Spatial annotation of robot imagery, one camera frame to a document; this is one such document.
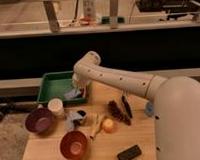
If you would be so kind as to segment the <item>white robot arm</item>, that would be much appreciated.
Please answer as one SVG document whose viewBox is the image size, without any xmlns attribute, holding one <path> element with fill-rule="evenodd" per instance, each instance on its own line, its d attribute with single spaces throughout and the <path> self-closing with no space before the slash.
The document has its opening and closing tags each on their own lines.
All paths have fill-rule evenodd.
<svg viewBox="0 0 200 160">
<path fill-rule="evenodd" d="M 73 67 L 76 87 L 83 87 L 90 80 L 154 104 L 157 160 L 200 160 L 199 81 L 186 76 L 165 78 L 103 67 L 101 57 L 94 51 L 85 53 Z"/>
</svg>

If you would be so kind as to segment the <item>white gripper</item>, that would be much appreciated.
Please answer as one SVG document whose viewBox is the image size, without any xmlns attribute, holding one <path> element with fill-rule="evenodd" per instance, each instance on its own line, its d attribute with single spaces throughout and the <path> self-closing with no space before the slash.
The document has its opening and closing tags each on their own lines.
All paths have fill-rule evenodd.
<svg viewBox="0 0 200 160">
<path fill-rule="evenodd" d="M 74 74 L 72 76 L 72 81 L 73 81 L 74 87 L 77 89 L 85 88 L 86 86 L 90 84 L 90 80 L 78 74 Z"/>
</svg>

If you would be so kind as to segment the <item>blue object behind arm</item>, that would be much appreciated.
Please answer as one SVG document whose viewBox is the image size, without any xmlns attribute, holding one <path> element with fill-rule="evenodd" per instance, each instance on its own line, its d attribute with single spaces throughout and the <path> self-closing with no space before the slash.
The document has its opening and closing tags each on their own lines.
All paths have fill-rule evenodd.
<svg viewBox="0 0 200 160">
<path fill-rule="evenodd" d="M 148 116 L 153 116 L 154 112 L 155 112 L 154 103 L 152 101 L 148 101 L 147 104 L 146 104 L 145 113 Z"/>
</svg>

